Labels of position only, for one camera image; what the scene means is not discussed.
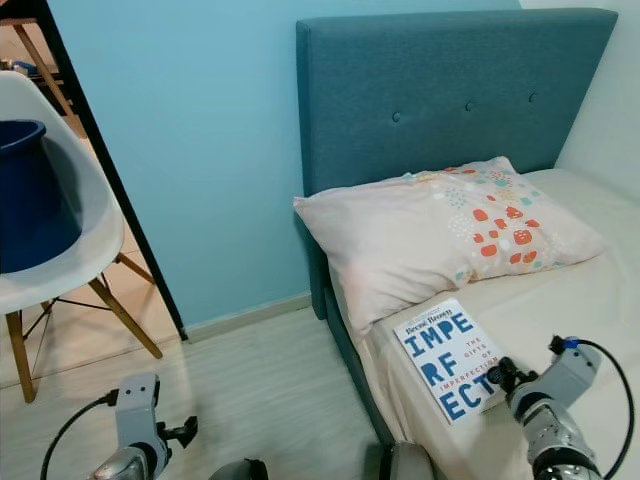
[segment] blue bucket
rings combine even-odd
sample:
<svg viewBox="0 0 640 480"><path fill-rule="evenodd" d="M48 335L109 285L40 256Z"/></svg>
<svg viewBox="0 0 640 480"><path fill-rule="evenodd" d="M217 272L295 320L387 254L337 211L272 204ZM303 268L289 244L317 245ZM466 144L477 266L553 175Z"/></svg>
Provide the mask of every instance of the blue bucket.
<svg viewBox="0 0 640 480"><path fill-rule="evenodd" d="M80 236L36 120L0 121L0 273L60 255Z"/></svg>

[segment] pillowcase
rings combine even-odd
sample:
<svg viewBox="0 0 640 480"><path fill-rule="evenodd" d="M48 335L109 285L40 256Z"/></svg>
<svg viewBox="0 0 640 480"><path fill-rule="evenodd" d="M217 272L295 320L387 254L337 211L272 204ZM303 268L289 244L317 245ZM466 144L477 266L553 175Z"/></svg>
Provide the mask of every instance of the pillowcase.
<svg viewBox="0 0 640 480"><path fill-rule="evenodd" d="M600 235L519 175L506 157L295 198L327 254L361 338L438 292L581 262Z"/></svg>

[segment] black cable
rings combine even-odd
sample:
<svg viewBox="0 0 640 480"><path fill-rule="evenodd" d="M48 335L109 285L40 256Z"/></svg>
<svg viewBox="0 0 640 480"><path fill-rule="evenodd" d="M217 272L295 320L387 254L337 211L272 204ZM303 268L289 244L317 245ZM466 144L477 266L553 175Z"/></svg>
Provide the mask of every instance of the black cable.
<svg viewBox="0 0 640 480"><path fill-rule="evenodd" d="M45 454L44 460L42 461L42 468L40 469L40 480L47 480L47 471L49 470L49 462L51 461L51 455L53 455L53 450L56 448L56 445L58 445L58 442L62 438L62 435L64 435L65 432L69 430L69 427L73 425L73 422L75 422L82 415L87 413L92 408L97 407L98 405L109 405L109 406L115 405L117 398L118 398L118 390L111 390L106 395L82 407L80 410L74 413L69 420L66 421L66 423L62 426L62 428L57 433L53 441L49 444L47 453Z"/></svg>
<svg viewBox="0 0 640 480"><path fill-rule="evenodd" d="M607 356L609 360L611 360L611 363L613 363L613 366L618 371L618 375L620 375L620 379L622 380L622 384L624 385L625 393L627 394L627 402L629 402L629 426L627 427L627 436L624 439L624 443L622 444L622 449L618 454L618 458L616 458L616 461L613 464L613 466L609 469L607 474L603 477L604 480L610 480L611 478L613 478L613 476L617 473L618 469L622 465L622 461L624 460L624 457L626 457L627 452L629 451L629 447L631 446L631 439L633 437L633 429L635 427L635 421L636 421L635 408L633 406L633 395L631 394L631 387L629 386L627 377L622 371L622 367L606 348L604 348L601 345L598 345L596 342L592 342L591 340L580 339L578 340L578 343L582 345L589 345L590 347L600 350L604 355Z"/></svg>

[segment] white bed sheet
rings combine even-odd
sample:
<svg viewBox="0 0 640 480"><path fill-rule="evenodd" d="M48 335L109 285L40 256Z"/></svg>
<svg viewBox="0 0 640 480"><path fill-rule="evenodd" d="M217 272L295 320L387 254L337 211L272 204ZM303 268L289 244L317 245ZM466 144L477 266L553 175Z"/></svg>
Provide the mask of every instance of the white bed sheet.
<svg viewBox="0 0 640 480"><path fill-rule="evenodd" d="M564 170L526 176L598 230L609 249L559 270L484 280L443 292L376 322L364 338L355 338L349 329L392 434L396 440L423 445L449 480L528 479L531 469L521 428L504 403L449 426L394 336L395 326L446 298L457 298L509 355L538 372L549 365L546 345L553 334L600 342L618 358L640 395L640 207ZM346 318L342 292L338 289L336 295ZM570 412L604 474L622 445L628 419L622 385L606 359L594 385ZM636 440L616 479L635 479L638 471Z"/></svg>

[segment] headboard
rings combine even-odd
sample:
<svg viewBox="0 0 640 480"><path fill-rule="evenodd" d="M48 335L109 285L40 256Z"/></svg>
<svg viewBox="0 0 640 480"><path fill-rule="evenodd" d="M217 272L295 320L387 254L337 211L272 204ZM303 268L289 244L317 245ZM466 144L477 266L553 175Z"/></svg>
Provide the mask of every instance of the headboard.
<svg viewBox="0 0 640 480"><path fill-rule="evenodd" d="M305 195L497 155L521 173L553 167L616 19L576 8L298 22ZM325 318L327 261L307 244Z"/></svg>

